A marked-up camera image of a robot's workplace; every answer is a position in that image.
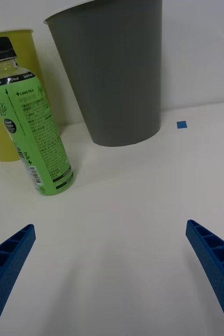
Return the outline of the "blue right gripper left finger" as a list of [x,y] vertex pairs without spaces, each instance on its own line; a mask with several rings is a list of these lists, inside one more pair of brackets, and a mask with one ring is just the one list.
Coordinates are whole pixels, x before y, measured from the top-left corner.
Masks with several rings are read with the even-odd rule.
[[0,316],[35,240],[29,224],[0,244]]

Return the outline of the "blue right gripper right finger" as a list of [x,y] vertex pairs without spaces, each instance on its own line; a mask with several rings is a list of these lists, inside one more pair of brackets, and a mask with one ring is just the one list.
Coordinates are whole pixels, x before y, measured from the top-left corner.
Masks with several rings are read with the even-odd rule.
[[186,237],[224,313],[224,240],[192,219],[187,221]]

